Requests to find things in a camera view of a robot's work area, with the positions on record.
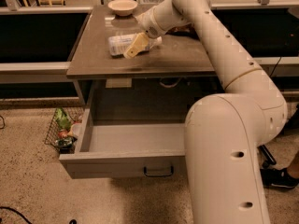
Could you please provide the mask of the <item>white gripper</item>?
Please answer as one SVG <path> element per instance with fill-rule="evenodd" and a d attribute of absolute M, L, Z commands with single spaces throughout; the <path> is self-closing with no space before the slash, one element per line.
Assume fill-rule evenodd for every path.
<path fill-rule="evenodd" d="M 144 33 L 135 35 L 133 42 L 127 47 L 123 56 L 126 59 L 134 58 L 138 53 L 143 51 L 150 42 L 150 38 L 157 38 L 166 33 L 154 17 L 154 9 L 150 8 L 146 12 L 136 17 L 138 24 Z"/>

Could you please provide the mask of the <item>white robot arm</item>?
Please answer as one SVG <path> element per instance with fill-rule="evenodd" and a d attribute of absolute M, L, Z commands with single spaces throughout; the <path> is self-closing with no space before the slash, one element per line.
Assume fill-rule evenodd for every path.
<path fill-rule="evenodd" d="M 286 123 L 283 95 L 213 14 L 208 0 L 165 0 L 137 20 L 143 31 L 125 57 L 135 57 L 150 39 L 191 23 L 223 88 L 197 101 L 185 119 L 193 223 L 270 224 L 257 148 Z"/>

